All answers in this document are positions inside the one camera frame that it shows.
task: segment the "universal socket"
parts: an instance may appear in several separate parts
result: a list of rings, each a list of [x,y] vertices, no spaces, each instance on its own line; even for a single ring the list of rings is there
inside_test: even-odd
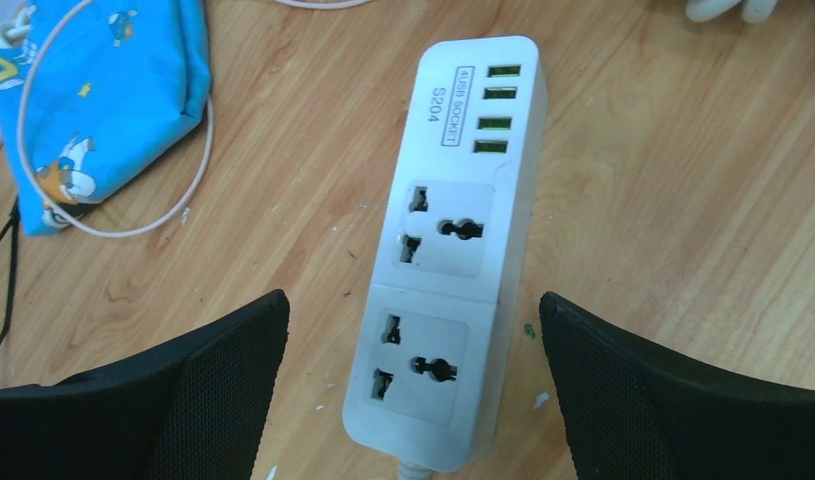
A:
[[[422,56],[343,407],[356,442],[444,472],[491,445],[547,112],[528,38]]]

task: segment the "blue bag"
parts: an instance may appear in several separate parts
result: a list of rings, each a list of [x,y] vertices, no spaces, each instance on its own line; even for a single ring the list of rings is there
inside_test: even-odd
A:
[[[0,48],[0,126],[28,235],[54,234],[107,199],[198,125],[208,101],[201,0],[84,0],[42,52],[77,1],[28,1],[30,33]],[[34,62],[24,147],[35,186],[16,134]]]

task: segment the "power outlet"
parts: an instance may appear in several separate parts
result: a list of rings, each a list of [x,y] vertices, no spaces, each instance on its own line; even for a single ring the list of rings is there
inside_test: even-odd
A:
[[[481,272],[492,213],[492,185],[416,181],[404,198],[394,262],[458,277]]]
[[[369,367],[370,405],[447,426],[457,395],[468,325],[385,309]]]
[[[547,112],[530,39],[422,56],[343,407],[354,441],[443,472],[491,445]]]

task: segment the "wooden floor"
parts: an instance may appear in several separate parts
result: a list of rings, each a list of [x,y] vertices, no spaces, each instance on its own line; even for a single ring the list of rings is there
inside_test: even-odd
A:
[[[815,389],[815,1],[780,2],[754,27],[738,13],[691,24],[682,1],[206,2],[216,145],[187,221],[127,241],[22,237],[0,388],[55,383],[282,288],[291,334],[252,478],[395,478],[393,458],[346,436],[341,406],[416,64],[440,40],[524,34],[552,100],[498,433],[439,478],[574,478],[539,340],[546,290],[703,361]],[[168,209],[203,133],[89,223]]]

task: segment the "usb port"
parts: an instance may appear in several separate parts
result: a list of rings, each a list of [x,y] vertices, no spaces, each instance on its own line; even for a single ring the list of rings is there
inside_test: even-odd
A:
[[[518,77],[521,70],[521,65],[498,65],[489,67],[487,77]]]
[[[476,140],[475,153],[507,153],[506,140]]]
[[[481,117],[478,119],[478,130],[510,130],[512,123],[510,117]]]
[[[484,99],[516,98],[516,87],[489,87],[484,89]]]

